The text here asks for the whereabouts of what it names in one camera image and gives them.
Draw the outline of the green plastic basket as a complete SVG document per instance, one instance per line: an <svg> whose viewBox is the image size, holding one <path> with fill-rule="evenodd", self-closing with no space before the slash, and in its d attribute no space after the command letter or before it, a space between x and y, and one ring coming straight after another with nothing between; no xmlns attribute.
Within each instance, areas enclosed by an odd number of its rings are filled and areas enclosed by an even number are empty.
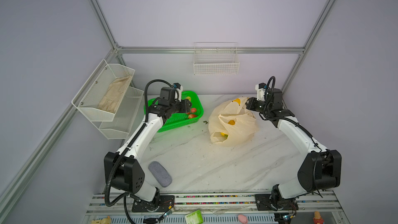
<svg viewBox="0 0 398 224"><path fill-rule="evenodd" d="M193 113L196 115L194 118L189 118L189 114L186 113L175 113L173 114L162 126L162 128L158 131L158 133L169 131L172 129L180 128L186 125L194 124L199 121L199 119L203 116L204 110L202 103L199 99L199 96L194 91L183 91L182 99L190 99L192 103L192 107L196 109L196 112Z"/></svg>

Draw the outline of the cream banana print plastic bag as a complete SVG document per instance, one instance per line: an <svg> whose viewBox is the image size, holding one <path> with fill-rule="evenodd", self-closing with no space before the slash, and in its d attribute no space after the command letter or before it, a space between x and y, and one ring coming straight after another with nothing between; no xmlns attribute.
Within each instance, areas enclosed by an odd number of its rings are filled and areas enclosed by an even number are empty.
<svg viewBox="0 0 398 224"><path fill-rule="evenodd" d="M210 141L232 147L251 141L259 131L254 114L246 108L249 98L240 97L216 107L208 119Z"/></svg>

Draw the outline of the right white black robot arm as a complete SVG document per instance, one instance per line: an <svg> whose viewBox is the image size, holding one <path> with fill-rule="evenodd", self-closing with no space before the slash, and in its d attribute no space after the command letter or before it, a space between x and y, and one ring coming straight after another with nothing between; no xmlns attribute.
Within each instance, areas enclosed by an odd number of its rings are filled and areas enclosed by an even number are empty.
<svg viewBox="0 0 398 224"><path fill-rule="evenodd" d="M261 119L270 121L286 135L303 158L292 180L272 188L271 207L279 210L297 197L338 187L341 183L341 154L320 144L294 113L284 108L281 90L261 83L256 85L256 92L257 96L246 102L246 108L258 112Z"/></svg>

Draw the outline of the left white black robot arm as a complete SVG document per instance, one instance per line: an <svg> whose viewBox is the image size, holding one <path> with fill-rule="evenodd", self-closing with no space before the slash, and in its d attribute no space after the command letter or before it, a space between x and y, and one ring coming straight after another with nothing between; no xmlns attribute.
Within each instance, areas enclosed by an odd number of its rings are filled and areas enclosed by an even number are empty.
<svg viewBox="0 0 398 224"><path fill-rule="evenodd" d="M144 90L145 115L140 127L118 149L104 158L106 187L105 205L115 205L121 198L134 195L142 201L152 202L157 188L145 180L140 161L155 134L173 114L188 113L192 103L182 99L183 86L174 83L163 87L153 104L148 104L147 88Z"/></svg>

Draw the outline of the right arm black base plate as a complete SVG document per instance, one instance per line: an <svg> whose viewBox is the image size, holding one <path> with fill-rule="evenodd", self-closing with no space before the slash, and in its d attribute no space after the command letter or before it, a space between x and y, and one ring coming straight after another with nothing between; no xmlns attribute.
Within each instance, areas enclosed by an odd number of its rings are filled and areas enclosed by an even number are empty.
<svg viewBox="0 0 398 224"><path fill-rule="evenodd" d="M255 203L259 211L296 211L295 199L283 199L272 194L256 194Z"/></svg>

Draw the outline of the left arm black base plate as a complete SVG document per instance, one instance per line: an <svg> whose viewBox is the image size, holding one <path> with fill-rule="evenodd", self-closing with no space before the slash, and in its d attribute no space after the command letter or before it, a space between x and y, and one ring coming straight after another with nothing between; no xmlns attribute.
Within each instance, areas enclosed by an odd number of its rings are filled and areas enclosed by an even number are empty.
<svg viewBox="0 0 398 224"><path fill-rule="evenodd" d="M134 213L146 212L166 212L170 206L174 206L174 195L159 195L155 196L153 201L134 201L131 211Z"/></svg>

